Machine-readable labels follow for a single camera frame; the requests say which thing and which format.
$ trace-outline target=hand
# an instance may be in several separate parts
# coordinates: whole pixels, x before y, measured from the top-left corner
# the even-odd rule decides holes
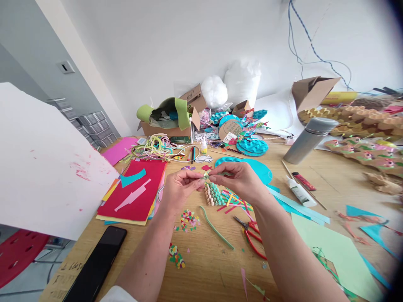
[[[218,175],[223,172],[230,173],[231,176]],[[268,196],[275,202],[274,196],[246,162],[223,162],[211,170],[209,176],[211,182],[227,187],[253,206],[267,203]]]
[[[183,206],[191,193],[196,190],[203,191],[205,180],[200,179],[201,177],[202,173],[189,170],[169,174],[160,207],[164,207],[165,211],[173,211],[175,216],[183,211]]]

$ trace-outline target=wall outlet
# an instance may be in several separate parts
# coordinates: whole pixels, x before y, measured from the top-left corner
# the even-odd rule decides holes
[[[56,64],[62,73],[74,73],[74,68],[69,61],[63,61]]]

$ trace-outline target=white glue tube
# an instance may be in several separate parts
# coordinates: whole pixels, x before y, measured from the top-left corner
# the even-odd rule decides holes
[[[310,196],[310,194],[295,180],[288,178],[288,185],[290,186],[291,191],[298,198],[301,204],[305,207],[313,207],[316,206],[316,201]]]

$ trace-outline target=left hand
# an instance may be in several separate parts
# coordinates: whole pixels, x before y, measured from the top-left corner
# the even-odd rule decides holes
[[[169,174],[165,182],[163,196],[160,207],[165,207],[167,211],[174,211],[175,215],[183,211],[188,197],[194,191],[202,192],[204,179],[202,173],[189,170],[180,170]]]

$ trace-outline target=forearm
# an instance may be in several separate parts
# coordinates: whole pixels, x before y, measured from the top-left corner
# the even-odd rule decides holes
[[[160,208],[116,280],[138,302],[158,298],[174,223],[175,213]]]
[[[254,206],[267,261],[285,301],[348,301],[277,202]]]

